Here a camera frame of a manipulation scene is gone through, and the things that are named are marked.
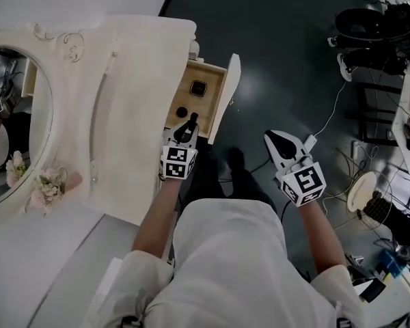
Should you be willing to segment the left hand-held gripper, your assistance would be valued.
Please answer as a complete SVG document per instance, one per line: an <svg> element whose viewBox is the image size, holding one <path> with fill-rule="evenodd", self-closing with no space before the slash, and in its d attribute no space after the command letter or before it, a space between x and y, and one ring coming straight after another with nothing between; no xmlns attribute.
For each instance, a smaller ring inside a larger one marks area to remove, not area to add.
<svg viewBox="0 0 410 328"><path fill-rule="evenodd" d="M198 151L196 147L199 125L198 114L192 113L183 123L168 130L167 143L161 155L161 177L186 180L191 173Z"/></svg>

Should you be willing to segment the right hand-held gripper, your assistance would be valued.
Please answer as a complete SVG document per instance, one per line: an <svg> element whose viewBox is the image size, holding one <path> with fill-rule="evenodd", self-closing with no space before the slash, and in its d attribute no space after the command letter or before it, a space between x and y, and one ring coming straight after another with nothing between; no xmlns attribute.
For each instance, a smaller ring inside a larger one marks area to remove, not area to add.
<svg viewBox="0 0 410 328"><path fill-rule="evenodd" d="M326 181L320 164L307 155L308 151L298 137L284 131L267 130L264 142L278 171L279 189L296 207L323 194ZM290 167L292 160L299 161Z"/></svg>

